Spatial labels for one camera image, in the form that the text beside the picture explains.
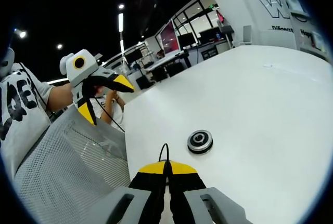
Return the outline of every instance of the window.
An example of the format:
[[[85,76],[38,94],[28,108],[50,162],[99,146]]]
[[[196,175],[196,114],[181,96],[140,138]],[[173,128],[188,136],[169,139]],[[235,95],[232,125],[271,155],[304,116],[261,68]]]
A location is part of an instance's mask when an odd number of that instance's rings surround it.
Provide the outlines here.
[[[210,5],[217,4],[215,0],[201,0],[201,3],[205,9],[209,8]]]
[[[191,21],[191,24],[198,37],[201,37],[200,32],[212,28],[206,15],[194,19]]]
[[[194,15],[196,15],[196,14],[202,12],[202,11],[203,11],[202,7],[201,7],[200,4],[197,2],[197,3],[195,3],[194,5],[192,5],[192,6],[190,6],[189,8],[187,8],[187,9],[185,10],[185,13],[186,13],[186,15],[188,16],[188,18],[191,18],[191,17],[193,17]]]
[[[218,27],[219,25],[217,24],[217,20],[219,19],[219,17],[217,16],[216,11],[211,11],[207,15],[208,15],[210,21],[212,22],[213,27],[214,28]]]
[[[178,15],[175,19],[174,19],[174,23],[176,25],[176,27],[178,27],[179,25],[181,25],[183,22],[186,21],[186,17],[184,15],[184,13],[181,13],[180,15]]]
[[[179,36],[179,34],[183,35],[183,34],[187,34],[187,33],[193,33],[192,28],[188,23],[183,25],[178,30],[176,30],[177,36]]]
[[[162,43],[161,34],[158,34],[158,35],[156,36],[156,39],[157,39],[158,44],[160,45],[160,48],[162,48],[163,43]]]

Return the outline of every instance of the hand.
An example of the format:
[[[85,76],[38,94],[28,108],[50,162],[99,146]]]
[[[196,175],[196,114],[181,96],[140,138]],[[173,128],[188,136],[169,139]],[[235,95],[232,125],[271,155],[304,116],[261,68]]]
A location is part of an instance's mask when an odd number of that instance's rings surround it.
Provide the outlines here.
[[[113,98],[116,99],[118,97],[116,90],[111,90],[106,95],[108,100],[112,100]]]

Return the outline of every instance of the ceiling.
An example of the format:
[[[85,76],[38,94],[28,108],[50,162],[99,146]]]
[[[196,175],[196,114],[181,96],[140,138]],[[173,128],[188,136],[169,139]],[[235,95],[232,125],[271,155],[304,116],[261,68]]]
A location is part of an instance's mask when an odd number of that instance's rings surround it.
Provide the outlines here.
[[[120,3],[125,5],[123,39],[127,49],[141,41],[141,35],[154,35],[190,0],[141,1],[152,11],[140,8],[137,0],[17,0],[15,26],[27,36],[13,37],[15,61],[23,62],[41,81],[61,78],[59,61],[71,52],[87,49],[93,55],[101,53],[100,62],[120,53]],[[63,44],[61,50],[56,48],[58,44]]]

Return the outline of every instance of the black lettering on shirt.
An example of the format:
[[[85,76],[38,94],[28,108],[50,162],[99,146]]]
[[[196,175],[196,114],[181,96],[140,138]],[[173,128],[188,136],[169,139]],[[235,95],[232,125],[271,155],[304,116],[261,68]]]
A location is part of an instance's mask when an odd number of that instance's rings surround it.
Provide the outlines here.
[[[10,117],[18,122],[21,122],[23,116],[27,114],[25,109],[21,106],[21,99],[16,91],[14,85],[10,85],[7,82],[7,108]]]
[[[31,86],[31,81],[30,81],[30,79],[29,79],[28,77],[27,77],[27,81],[28,81],[28,84]],[[32,91],[32,93],[34,94],[35,99],[36,99],[37,106],[39,107],[39,106],[40,106],[40,105],[39,105],[39,101],[38,101],[38,99],[37,99],[37,94],[36,94],[35,90],[33,89],[33,86],[31,86],[31,91]]]
[[[0,88],[0,103],[2,102],[2,89]],[[1,119],[0,119],[0,139],[3,141],[6,139],[6,135],[9,131],[9,128],[11,126],[12,123],[12,119],[9,118],[6,120],[6,122],[3,124],[2,122],[2,107],[0,107],[0,115],[1,115]]]
[[[37,104],[35,101],[29,101],[28,96],[31,95],[31,91],[29,90],[23,90],[23,86],[27,85],[27,82],[25,80],[19,80],[17,82],[17,89],[19,91],[19,94],[21,96],[21,99],[24,103],[24,105],[28,108],[28,109],[33,109],[37,107]]]

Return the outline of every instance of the white tabletop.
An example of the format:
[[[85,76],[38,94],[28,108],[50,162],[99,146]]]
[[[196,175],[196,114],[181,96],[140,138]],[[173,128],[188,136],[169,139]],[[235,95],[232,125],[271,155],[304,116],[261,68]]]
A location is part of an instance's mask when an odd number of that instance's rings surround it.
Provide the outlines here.
[[[151,72],[152,70],[156,69],[157,67],[159,67],[159,66],[169,62],[170,60],[172,60],[176,55],[181,55],[183,53],[184,53],[184,51],[180,51],[180,50],[173,51],[173,52],[167,54],[164,58],[155,62],[155,64],[153,64],[152,66],[146,68],[146,71]]]
[[[331,66],[304,52],[241,46],[162,81],[125,107],[131,179],[170,159],[241,205],[254,224],[296,223],[309,210],[333,154]],[[211,132],[194,155],[188,136]]]

